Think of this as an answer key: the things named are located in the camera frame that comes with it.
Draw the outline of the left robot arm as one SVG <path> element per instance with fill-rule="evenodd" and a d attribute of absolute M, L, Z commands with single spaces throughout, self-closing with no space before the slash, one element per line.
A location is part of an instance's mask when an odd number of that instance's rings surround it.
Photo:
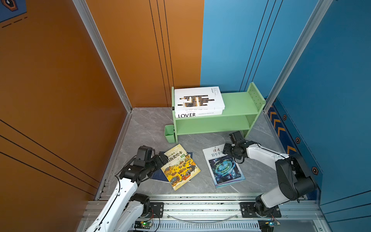
<path fill-rule="evenodd" d="M 141 146 L 137 154 L 116 175 L 117 185 L 103 210 L 87 228 L 88 232 L 127 232 L 135 221 L 149 213 L 147 195 L 137 193 L 139 185 L 169 162 L 165 154 Z"/>

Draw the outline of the yellow Chinese history picture book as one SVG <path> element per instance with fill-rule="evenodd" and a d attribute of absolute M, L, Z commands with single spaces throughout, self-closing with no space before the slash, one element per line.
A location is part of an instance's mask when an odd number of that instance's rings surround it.
<path fill-rule="evenodd" d="M 161 170 L 174 190 L 178 190 L 201 171 L 180 144 L 165 152 L 165 155 L 169 162 Z"/>

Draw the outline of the light blue book underneath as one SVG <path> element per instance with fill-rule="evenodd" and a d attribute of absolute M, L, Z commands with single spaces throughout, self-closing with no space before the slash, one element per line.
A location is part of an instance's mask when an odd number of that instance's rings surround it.
<path fill-rule="evenodd" d="M 225 144 L 203 149 L 203 154 L 216 188 L 222 188 L 245 180 L 239 164 L 224 153 L 224 146 Z"/>

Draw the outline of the white LOVER book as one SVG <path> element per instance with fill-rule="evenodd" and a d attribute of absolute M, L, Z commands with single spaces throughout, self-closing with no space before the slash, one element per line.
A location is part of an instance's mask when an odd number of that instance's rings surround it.
<path fill-rule="evenodd" d="M 199 110 L 199 111 L 175 110 L 174 113 L 177 119 L 184 119 L 222 115 L 223 110 Z"/>

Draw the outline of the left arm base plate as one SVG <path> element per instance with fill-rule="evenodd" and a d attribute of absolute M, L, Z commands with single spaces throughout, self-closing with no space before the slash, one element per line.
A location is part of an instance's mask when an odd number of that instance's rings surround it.
<path fill-rule="evenodd" d="M 152 213 L 155 216 L 163 217 L 164 212 L 164 203 L 163 202 L 149 202 L 144 205 L 143 213 L 140 215 L 140 218 L 151 218 Z"/>

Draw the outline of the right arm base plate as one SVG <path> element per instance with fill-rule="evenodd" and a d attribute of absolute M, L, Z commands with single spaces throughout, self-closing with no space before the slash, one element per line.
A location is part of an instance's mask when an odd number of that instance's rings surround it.
<path fill-rule="evenodd" d="M 240 211 L 243 218 L 281 218 L 278 206 L 267 208 L 260 202 L 241 202 Z"/>

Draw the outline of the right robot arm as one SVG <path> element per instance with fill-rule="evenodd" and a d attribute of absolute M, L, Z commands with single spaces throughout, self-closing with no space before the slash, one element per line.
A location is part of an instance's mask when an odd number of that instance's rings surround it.
<path fill-rule="evenodd" d="M 300 197 L 316 190 L 318 184 L 312 171 L 300 154 L 288 155 L 263 147 L 257 142 L 245 140 L 240 131 L 229 134 L 223 153 L 238 161 L 257 160 L 276 171 L 278 185 L 256 197 L 247 211 L 257 217 L 271 216 L 278 205 L 299 201 Z"/>

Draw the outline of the white book brown bars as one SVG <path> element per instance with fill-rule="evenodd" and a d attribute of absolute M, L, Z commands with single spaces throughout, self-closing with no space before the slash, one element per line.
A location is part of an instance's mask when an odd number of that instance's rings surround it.
<path fill-rule="evenodd" d="M 224 110 L 219 87 L 201 87 L 174 90 L 175 110 Z"/>

